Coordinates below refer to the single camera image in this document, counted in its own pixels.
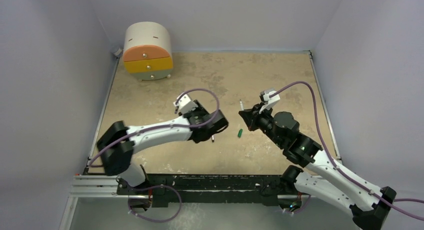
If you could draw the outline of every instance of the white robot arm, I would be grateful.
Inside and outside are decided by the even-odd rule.
[[[361,229],[381,229],[391,209],[385,201],[391,204],[396,192],[367,182],[333,159],[317,142],[299,131],[299,123],[290,112],[272,116],[272,106],[280,99],[274,89],[261,92],[260,99],[251,109],[239,111],[248,129],[260,129],[290,162],[318,175],[311,176],[299,167],[290,166],[281,178],[297,191],[314,195],[346,212]]]
[[[125,126],[122,121],[115,122],[97,141],[99,150],[111,143],[126,138],[103,153],[100,158],[106,175],[118,175],[132,187],[146,181],[146,173],[141,165],[132,161],[132,156],[152,146],[173,141],[192,140],[195,143],[209,140],[214,134],[224,131],[228,121],[221,110],[209,113],[197,100],[188,95],[180,96],[174,102],[175,112],[179,117],[146,126]]]

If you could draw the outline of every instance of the speckled tabletop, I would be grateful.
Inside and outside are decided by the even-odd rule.
[[[282,174],[291,164],[260,131],[249,132],[238,115],[239,100],[245,108],[259,103],[259,93],[276,90],[294,81],[310,83],[317,97],[319,124],[323,138],[336,156],[317,82],[307,54],[283,53],[174,53],[174,70],[169,79],[138,81],[126,72],[122,62],[110,91],[100,137],[114,122],[148,125],[174,119],[173,101],[183,91],[208,88],[219,97],[229,127],[215,136],[215,142],[172,142],[143,150],[133,156],[147,173],[192,174]],[[190,93],[210,112],[216,103],[205,92]],[[312,97],[304,85],[280,93],[274,113],[289,111],[304,134],[321,143],[315,128]],[[241,138],[237,133],[243,129]],[[90,172],[101,172],[92,168]]]

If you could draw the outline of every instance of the floor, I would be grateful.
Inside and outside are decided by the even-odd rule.
[[[323,138],[336,156],[317,82],[307,54],[280,53],[175,53],[169,79],[138,81],[119,63],[100,126],[100,137],[116,121],[149,125],[174,119],[173,101],[183,91],[208,88],[220,99],[229,127],[211,141],[194,144],[173,142],[143,150],[133,158],[147,173],[281,174],[291,164],[261,132],[249,132],[238,115],[239,100],[245,108],[260,102],[259,93],[276,90],[294,81],[310,83],[317,97]],[[190,93],[212,112],[216,103],[207,93]],[[315,127],[311,94],[297,85],[283,93],[274,113],[289,111],[304,134],[320,143]],[[243,129],[241,138],[238,131]],[[90,172],[101,172],[92,168]]]
[[[174,215],[177,209],[178,204],[172,203],[167,208],[151,208],[142,214],[154,219],[165,219]],[[317,198],[313,198],[303,212],[293,217],[281,211],[279,207],[262,204],[184,203],[175,219],[166,223],[154,223],[128,214],[127,199],[83,199],[78,201],[71,230],[358,229],[347,214]]]

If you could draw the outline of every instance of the white bracket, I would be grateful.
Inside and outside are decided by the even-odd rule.
[[[262,113],[262,111],[264,111],[265,109],[267,110],[271,109],[274,105],[277,104],[278,101],[280,101],[280,96],[278,94],[273,97],[270,97],[270,95],[274,93],[276,93],[274,88],[264,90],[260,93],[259,96],[260,96],[260,99],[262,100],[262,103],[264,103],[264,105],[260,108],[259,114]]]
[[[175,101],[173,105],[175,106],[175,112],[176,113],[180,112],[181,114],[190,112],[198,106],[194,101],[192,101],[192,99],[190,98],[188,94],[185,94],[183,97],[181,97],[181,99],[178,102]]]

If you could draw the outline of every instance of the gray wall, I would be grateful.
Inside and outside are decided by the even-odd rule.
[[[341,0],[91,0],[114,42],[133,23],[164,25],[177,51],[310,50]]]
[[[1,229],[57,229],[113,60],[89,0],[0,0]]]
[[[424,0],[343,0],[314,61],[343,162],[424,199]],[[415,203],[399,206],[421,216]],[[424,229],[394,210],[385,229]]]

